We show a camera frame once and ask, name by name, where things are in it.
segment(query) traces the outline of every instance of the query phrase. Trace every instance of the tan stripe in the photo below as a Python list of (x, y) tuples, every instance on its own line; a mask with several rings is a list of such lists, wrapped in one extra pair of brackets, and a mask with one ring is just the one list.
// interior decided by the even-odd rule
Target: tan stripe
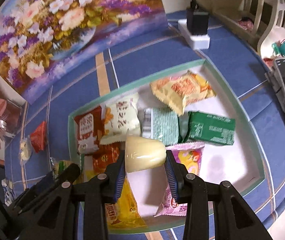
[(145, 233), (148, 240), (164, 240), (159, 231)]
[(103, 58), (103, 53), (99, 53), (96, 55), (96, 67), (97, 67), (99, 94), (102, 97), (110, 93), (110, 87), (108, 82), (105, 60)]
[[(27, 106), (28, 106), (28, 103), (26, 102), (26, 103), (25, 103), (25, 110), (24, 110), (23, 118), (22, 118), (20, 140), (22, 140), (23, 137), (24, 137), (25, 123), (26, 123), (26, 115), (27, 115)], [(26, 184), (26, 179), (25, 179), (25, 169), (24, 169), (24, 166), (21, 167), (21, 176), (22, 176), (23, 189), (26, 190), (27, 184)]]

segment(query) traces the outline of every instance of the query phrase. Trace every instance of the screw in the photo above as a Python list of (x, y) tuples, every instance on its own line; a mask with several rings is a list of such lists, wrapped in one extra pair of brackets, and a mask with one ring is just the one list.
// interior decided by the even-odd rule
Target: screw
[(225, 181), (222, 182), (222, 185), (223, 185), (224, 187), (230, 187), (230, 186), (231, 186), (231, 183), (230, 183), (229, 181), (225, 180)]
[(65, 181), (64, 183), (61, 184), (61, 186), (62, 186), (63, 188), (69, 188), (70, 185), (71, 185), (71, 183), (70, 183), (69, 181)]
[(188, 174), (186, 175), (186, 178), (187, 178), (187, 179), (190, 179), (190, 180), (193, 180), (193, 179), (196, 178), (196, 175), (193, 174), (193, 173), (188, 173)]
[(107, 178), (107, 174), (105, 174), (105, 173), (100, 173), (100, 174), (97, 176), (97, 178), (98, 178), (98, 179), (101, 179), (101, 180), (106, 179), (106, 178)]

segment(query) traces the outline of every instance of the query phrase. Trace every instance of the purple snack package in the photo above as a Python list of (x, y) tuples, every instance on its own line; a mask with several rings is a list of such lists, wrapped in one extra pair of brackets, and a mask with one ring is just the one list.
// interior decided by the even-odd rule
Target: purple snack package
[[(204, 142), (198, 141), (176, 144), (166, 147), (166, 150), (171, 150), (176, 162), (184, 164), (189, 173), (199, 175)], [(187, 204), (177, 204), (175, 199), (171, 196), (168, 185), (164, 193), (164, 199), (159, 205), (154, 217), (161, 215), (186, 216), (186, 214)]]

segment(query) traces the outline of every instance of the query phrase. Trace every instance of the blue tablecloth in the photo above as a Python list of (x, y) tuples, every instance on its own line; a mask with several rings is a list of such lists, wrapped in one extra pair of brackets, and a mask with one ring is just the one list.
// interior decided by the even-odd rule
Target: blue tablecloth
[[(185, 17), (185, 12), (168, 14), (168, 19)], [(200, 58), (209, 58), (223, 74), (248, 114), (264, 150), (266, 179), (245, 200), (269, 228), (285, 209), (285, 114), (264, 76), (265, 66), (257, 54), (219, 21), (210, 18), (210, 48), (193, 51), (175, 29), (177, 23), (122, 42), (103, 52), (110, 90), (166, 68)], [(96, 60), (91, 58), (56, 82), (33, 105), (26, 105), (24, 133), (30, 134), (48, 122), (49, 146), (19, 165), (20, 132), (6, 146), (5, 169), (14, 182), (14, 192), (23, 192), (50, 171), (49, 157), (69, 159), (68, 115), (99, 97)], [(164, 240), (182, 239), (184, 227), (161, 231)], [(210, 237), (214, 238), (213, 216)], [(111, 235), (110, 239), (147, 239), (145, 234)]]

